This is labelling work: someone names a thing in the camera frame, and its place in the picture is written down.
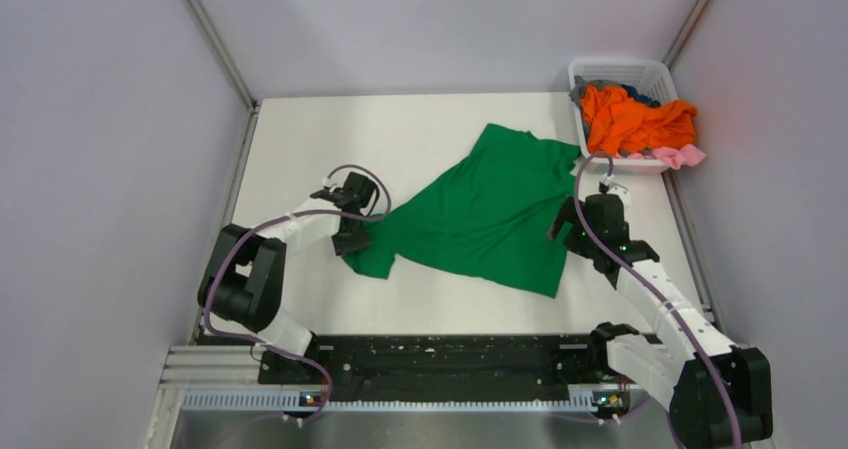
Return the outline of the orange t-shirt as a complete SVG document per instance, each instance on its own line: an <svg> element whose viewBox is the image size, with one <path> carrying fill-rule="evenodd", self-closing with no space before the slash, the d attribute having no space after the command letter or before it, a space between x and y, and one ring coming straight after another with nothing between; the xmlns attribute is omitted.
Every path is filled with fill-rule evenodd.
<svg viewBox="0 0 848 449"><path fill-rule="evenodd" d="M582 121L588 125L587 149L611 156L654 149L682 149L696 143L697 108L684 101L652 107L629 96L622 87L589 85L577 96Z"/></svg>

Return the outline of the blue garment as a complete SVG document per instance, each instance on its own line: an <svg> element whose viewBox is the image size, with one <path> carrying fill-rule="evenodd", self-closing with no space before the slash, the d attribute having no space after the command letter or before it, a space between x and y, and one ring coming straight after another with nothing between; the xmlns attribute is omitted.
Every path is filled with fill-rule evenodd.
<svg viewBox="0 0 848 449"><path fill-rule="evenodd" d="M634 86L622 84L621 87L625 90L628 97L632 98L634 101L646 105L650 108L657 108L661 106L661 103L656 99L653 99L645 94L642 94L639 90L637 90Z"/></svg>

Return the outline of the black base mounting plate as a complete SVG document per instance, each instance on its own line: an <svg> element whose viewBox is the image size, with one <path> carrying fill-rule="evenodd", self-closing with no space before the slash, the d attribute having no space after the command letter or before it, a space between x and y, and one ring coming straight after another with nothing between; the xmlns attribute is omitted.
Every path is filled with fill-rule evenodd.
<svg viewBox="0 0 848 449"><path fill-rule="evenodd" d="M333 402L564 402L585 386L621 393L596 368L586 334L320 335L314 366L262 355L261 385L330 383Z"/></svg>

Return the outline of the pink garment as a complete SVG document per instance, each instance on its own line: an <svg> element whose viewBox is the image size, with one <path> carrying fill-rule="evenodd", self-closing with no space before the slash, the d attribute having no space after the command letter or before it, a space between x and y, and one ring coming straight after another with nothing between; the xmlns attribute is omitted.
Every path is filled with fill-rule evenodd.
<svg viewBox="0 0 848 449"><path fill-rule="evenodd" d="M659 147L646 149L638 153L629 153L626 159L655 160L662 162L671 169L679 170L684 166L695 167L705 158L706 154L693 144L687 144L680 149Z"/></svg>

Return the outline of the aluminium frame rail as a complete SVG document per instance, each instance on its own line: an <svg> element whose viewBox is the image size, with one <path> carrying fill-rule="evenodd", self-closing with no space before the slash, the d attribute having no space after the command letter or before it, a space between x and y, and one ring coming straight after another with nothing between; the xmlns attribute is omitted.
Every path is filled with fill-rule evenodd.
<svg viewBox="0 0 848 449"><path fill-rule="evenodd" d="M261 385L260 359L272 353L263 347L240 344L233 339L207 337L196 345L172 348L161 375L166 387L185 387L189 400L201 408L271 409L295 413L313 411L330 383L318 385ZM351 412L626 412L635 405L640 386L621 393L585 386L564 402L333 402L332 411Z"/></svg>

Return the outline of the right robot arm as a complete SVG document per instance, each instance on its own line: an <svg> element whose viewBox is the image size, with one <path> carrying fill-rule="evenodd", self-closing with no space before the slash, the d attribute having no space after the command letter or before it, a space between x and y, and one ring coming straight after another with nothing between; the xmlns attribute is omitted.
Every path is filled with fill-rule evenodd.
<svg viewBox="0 0 848 449"><path fill-rule="evenodd" d="M762 351L732 341L676 287L659 255L631 238L622 199L611 193L565 198L548 238L562 229L567 250L591 261L650 324L663 347L628 324L599 324L586 366L600 381L622 375L667 412L685 448L734 447L774 430L771 367Z"/></svg>

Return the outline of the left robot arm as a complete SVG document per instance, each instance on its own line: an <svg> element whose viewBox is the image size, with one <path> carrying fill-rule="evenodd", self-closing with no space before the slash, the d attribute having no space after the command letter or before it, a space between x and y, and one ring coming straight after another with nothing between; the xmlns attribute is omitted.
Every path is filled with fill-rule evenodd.
<svg viewBox="0 0 848 449"><path fill-rule="evenodd" d="M338 257L366 249L365 225L380 220L378 202L391 197L365 168L345 165L343 183L327 176L304 203L252 228L231 223L220 230L198 289L201 328L284 353L283 370L297 382L319 373L314 334L283 306L287 263L315 243L329 241Z"/></svg>

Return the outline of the grey garment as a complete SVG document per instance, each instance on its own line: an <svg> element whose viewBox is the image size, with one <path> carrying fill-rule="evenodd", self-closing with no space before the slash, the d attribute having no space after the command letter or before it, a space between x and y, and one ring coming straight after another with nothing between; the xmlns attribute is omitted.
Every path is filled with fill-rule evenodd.
<svg viewBox="0 0 848 449"><path fill-rule="evenodd" d="M584 77L577 75L573 78L573 85L571 91L569 92L569 97L574 104L580 107L581 101L585 96L588 88L602 88L604 83L605 81L602 79L587 80Z"/></svg>

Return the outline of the white plastic laundry basket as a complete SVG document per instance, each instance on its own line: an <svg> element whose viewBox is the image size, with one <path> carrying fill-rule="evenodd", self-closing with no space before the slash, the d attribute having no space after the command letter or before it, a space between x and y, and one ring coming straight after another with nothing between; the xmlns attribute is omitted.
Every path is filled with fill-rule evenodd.
<svg viewBox="0 0 848 449"><path fill-rule="evenodd" d="M642 94L666 104L678 99L668 67L662 62L624 57L582 57L568 66L568 81L571 90L573 78L582 76L587 80L602 79L618 84L634 86ZM670 168L655 160L616 159L614 174L659 175Z"/></svg>

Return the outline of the green t-shirt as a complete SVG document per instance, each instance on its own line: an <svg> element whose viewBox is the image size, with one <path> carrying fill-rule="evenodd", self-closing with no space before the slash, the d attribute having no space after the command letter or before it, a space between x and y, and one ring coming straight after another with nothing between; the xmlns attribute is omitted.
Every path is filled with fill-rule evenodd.
<svg viewBox="0 0 848 449"><path fill-rule="evenodd" d="M402 257L553 298L567 250L547 233L573 193L579 156L575 145L488 124L467 156L367 224L369 247L344 261L361 276L386 279Z"/></svg>

